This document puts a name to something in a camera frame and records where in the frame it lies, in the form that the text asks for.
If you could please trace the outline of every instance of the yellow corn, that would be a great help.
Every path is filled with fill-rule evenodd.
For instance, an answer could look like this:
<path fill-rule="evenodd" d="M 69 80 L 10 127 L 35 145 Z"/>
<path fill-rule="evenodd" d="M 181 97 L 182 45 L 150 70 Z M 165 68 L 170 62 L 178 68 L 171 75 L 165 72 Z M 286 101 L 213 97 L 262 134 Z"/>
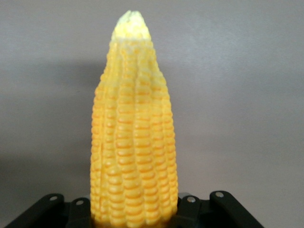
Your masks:
<path fill-rule="evenodd" d="M 139 12 L 118 20 L 109 46 L 92 114 L 92 219 L 96 228 L 163 227 L 177 210 L 175 134 Z"/>

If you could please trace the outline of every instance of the ear of corn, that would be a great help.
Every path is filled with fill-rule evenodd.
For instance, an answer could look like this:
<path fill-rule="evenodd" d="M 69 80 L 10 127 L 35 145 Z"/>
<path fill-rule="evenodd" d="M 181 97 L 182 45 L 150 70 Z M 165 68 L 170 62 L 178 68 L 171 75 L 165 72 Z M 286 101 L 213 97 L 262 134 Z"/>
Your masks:
<path fill-rule="evenodd" d="M 92 114 L 91 213 L 99 227 L 162 227 L 177 210 L 166 80 L 139 12 L 118 21 Z"/>

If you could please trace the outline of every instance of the black clamp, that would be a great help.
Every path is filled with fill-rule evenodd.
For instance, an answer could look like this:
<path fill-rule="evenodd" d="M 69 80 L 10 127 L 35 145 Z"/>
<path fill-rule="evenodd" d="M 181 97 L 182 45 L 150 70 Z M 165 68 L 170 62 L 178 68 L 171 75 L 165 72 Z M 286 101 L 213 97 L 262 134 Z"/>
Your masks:
<path fill-rule="evenodd" d="M 64 202 L 61 194 L 37 201 L 5 228 L 93 228 L 90 200 Z M 178 210 L 167 228 L 263 228 L 229 193 L 214 191 L 210 200 L 188 195 L 179 198 Z"/>

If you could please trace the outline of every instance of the corn cob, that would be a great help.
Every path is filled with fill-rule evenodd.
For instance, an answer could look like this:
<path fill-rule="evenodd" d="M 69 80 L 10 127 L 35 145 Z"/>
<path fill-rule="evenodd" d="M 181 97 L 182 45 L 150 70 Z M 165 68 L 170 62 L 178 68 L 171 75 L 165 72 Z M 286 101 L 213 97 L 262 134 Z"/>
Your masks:
<path fill-rule="evenodd" d="M 163 227 L 177 210 L 175 134 L 166 80 L 141 14 L 117 22 L 92 114 L 96 228 Z"/>

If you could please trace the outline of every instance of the metallic surface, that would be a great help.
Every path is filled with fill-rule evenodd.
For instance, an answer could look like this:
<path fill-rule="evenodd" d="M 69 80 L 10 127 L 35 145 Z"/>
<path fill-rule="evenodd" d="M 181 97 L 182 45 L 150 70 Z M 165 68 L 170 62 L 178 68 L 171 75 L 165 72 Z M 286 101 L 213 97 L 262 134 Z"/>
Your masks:
<path fill-rule="evenodd" d="M 180 191 L 304 227 L 304 1 L 0 3 L 0 227 L 89 192 L 91 111 L 118 18 L 139 10 L 173 107 Z"/>

